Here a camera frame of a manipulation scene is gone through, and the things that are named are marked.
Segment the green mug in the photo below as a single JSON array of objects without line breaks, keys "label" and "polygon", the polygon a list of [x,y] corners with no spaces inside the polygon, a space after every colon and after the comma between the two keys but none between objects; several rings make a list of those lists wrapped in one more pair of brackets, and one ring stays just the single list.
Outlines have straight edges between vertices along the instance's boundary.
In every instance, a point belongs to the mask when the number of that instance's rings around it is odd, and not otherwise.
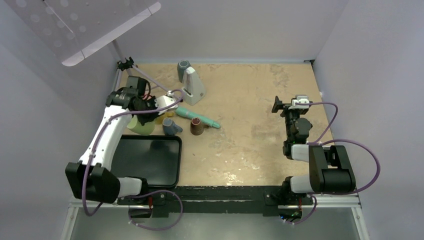
[{"label": "green mug", "polygon": [[135,134],[142,135],[142,136],[148,136],[148,135],[153,133],[155,126],[156,126],[155,123],[152,122],[152,121],[147,122],[144,125],[142,125],[139,122],[138,117],[136,115],[134,115],[132,117],[131,121],[126,126],[126,128],[129,129],[131,132],[133,132]]}]

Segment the blue-grey mug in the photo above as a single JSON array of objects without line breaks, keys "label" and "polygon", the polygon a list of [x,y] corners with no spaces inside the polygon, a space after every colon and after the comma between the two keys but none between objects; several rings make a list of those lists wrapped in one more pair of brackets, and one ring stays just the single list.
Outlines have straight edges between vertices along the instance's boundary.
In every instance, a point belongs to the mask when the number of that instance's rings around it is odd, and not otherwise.
[{"label": "blue-grey mug", "polygon": [[178,133],[182,133],[183,129],[171,118],[166,117],[162,121],[162,131],[166,136],[175,136]]}]

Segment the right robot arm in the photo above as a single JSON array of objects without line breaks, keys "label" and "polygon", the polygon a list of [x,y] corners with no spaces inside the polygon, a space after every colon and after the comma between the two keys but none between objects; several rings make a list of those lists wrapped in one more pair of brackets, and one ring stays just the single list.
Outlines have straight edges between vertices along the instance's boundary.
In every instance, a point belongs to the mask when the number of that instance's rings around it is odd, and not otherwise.
[{"label": "right robot arm", "polygon": [[282,204],[292,204],[307,194],[348,194],[356,189],[356,178],[344,146],[309,143],[313,124],[303,116],[312,102],[307,95],[296,95],[289,103],[275,97],[271,112],[281,111],[286,139],[283,155],[308,164],[308,173],[288,176],[281,188],[269,196]]}]

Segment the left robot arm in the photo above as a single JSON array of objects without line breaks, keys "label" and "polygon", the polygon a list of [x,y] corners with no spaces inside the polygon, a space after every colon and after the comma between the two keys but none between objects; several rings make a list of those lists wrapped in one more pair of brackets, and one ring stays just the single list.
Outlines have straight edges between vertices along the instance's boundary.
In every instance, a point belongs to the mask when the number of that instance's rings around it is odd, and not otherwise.
[{"label": "left robot arm", "polygon": [[129,196],[138,205],[149,199],[148,182],[142,177],[117,177],[111,172],[112,161],[124,129],[132,118],[141,124],[158,117],[155,98],[143,98],[150,83],[138,76],[129,76],[127,84],[109,94],[103,118],[89,147],[77,162],[70,162],[65,175],[73,196],[111,204]]}]

